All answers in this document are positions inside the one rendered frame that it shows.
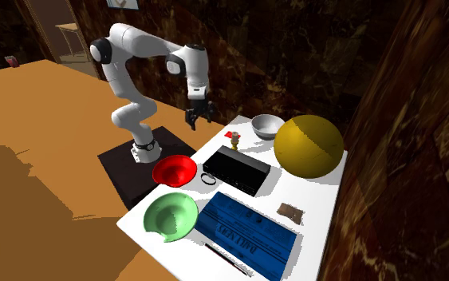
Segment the large yellow ball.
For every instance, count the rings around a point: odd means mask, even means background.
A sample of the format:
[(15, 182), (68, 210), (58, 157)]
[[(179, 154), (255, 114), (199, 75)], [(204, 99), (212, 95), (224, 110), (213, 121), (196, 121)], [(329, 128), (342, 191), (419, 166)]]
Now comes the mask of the large yellow ball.
[(329, 174), (341, 162), (344, 149), (338, 128), (316, 115), (291, 118), (274, 139), (278, 163), (290, 174), (305, 179)]

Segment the grey bowl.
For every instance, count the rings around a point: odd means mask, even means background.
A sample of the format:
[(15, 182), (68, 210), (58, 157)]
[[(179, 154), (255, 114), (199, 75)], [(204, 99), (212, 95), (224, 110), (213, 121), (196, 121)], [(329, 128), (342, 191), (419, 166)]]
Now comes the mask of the grey bowl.
[(254, 133), (264, 140), (273, 140), (285, 122), (275, 115), (259, 114), (251, 120)]

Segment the green bowl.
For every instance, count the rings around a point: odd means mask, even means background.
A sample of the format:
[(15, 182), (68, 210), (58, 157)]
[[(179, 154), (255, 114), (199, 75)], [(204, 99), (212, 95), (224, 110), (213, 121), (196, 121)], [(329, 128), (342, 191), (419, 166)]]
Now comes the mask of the green bowl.
[(154, 200), (144, 213), (144, 230), (163, 237), (165, 243), (182, 239), (194, 228), (199, 216), (196, 202), (182, 192)]

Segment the black box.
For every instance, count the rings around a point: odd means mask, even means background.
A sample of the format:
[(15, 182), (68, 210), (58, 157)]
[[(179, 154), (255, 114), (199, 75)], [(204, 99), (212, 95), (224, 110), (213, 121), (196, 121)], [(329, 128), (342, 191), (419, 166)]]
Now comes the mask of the black box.
[(270, 173), (271, 166), (222, 145), (204, 163), (203, 171), (255, 196)]

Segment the wooden chair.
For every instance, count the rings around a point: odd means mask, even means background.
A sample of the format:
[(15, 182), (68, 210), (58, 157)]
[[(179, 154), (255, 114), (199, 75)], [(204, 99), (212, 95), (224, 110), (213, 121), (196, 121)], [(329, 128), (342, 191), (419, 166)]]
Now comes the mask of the wooden chair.
[[(83, 54), (85, 52), (85, 48), (81, 42), (79, 28), (77, 27), (76, 23), (59, 24), (55, 25), (55, 27), (60, 30), (62, 36), (64, 37), (70, 56), (77, 57), (78, 55)], [(77, 37), (77, 40), (81, 45), (81, 50), (78, 50), (73, 46), (72, 39), (70, 37), (72, 34)]]

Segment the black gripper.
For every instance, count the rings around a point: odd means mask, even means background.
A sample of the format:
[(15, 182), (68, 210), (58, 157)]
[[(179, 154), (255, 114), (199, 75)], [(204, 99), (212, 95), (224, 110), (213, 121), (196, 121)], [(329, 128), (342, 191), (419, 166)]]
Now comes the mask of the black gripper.
[(215, 113), (215, 104), (207, 99), (191, 100), (191, 108), (185, 111), (185, 121), (195, 131), (195, 122), (198, 117), (205, 115), (207, 122), (212, 122), (212, 116)]

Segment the brown flat packet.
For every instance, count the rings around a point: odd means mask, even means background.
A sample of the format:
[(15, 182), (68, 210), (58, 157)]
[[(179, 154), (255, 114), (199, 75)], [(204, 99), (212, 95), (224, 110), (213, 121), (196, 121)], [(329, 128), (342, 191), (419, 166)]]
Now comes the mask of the brown flat packet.
[(280, 207), (277, 210), (277, 214), (287, 217), (288, 219), (293, 221), (295, 224), (300, 225), (301, 218), (302, 218), (304, 212), (298, 208), (295, 208), (292, 205), (281, 203)]

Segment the dark robot stand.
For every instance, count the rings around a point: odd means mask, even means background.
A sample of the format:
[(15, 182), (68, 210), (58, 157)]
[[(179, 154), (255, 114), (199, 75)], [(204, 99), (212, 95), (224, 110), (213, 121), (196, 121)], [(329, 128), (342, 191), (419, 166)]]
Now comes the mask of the dark robot stand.
[(152, 170), (167, 156), (192, 156), (195, 150), (163, 126), (153, 132), (162, 148), (160, 158), (152, 163), (136, 163), (131, 153), (134, 140), (129, 140), (98, 156), (109, 179), (112, 181), (124, 206), (131, 210), (158, 184), (152, 179)]

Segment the blue newspaper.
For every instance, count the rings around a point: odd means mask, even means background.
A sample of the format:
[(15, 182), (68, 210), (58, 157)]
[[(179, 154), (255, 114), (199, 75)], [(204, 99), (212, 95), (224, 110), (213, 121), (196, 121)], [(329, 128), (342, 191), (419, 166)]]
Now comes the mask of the blue newspaper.
[(195, 229), (269, 281), (281, 281), (297, 234), (216, 192)]

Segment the wall picture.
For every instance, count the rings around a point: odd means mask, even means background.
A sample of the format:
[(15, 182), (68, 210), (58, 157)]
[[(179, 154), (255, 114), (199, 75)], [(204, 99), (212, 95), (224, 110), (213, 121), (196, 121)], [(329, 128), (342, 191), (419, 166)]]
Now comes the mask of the wall picture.
[(106, 0), (108, 7), (123, 10), (138, 10), (137, 0)]

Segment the red bowl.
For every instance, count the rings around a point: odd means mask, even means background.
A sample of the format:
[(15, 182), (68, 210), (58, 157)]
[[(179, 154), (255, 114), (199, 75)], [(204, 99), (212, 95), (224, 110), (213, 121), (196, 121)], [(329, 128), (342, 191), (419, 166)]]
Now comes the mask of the red bowl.
[(168, 156), (160, 160), (152, 170), (152, 179), (157, 184), (179, 188), (193, 180), (197, 164), (184, 155)]

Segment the black pen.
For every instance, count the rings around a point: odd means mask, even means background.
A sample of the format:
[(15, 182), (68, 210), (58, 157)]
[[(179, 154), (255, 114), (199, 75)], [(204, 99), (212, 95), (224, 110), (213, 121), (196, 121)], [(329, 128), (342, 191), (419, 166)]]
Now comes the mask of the black pen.
[(207, 249), (211, 250), (213, 253), (215, 253), (218, 257), (220, 257), (221, 259), (225, 260), (227, 263), (229, 263), (231, 266), (233, 266), (234, 268), (236, 268), (237, 270), (239, 270), (240, 272), (242, 272), (245, 276), (248, 276), (249, 278), (251, 278), (251, 274), (248, 273), (247, 271), (245, 271), (243, 268), (241, 268), (237, 263), (235, 263), (232, 259), (226, 257), (223, 253), (221, 253), (220, 251), (218, 251), (217, 249), (215, 249), (214, 247), (212, 247), (210, 244), (208, 243), (204, 243), (203, 242), (203, 246), (205, 246)]

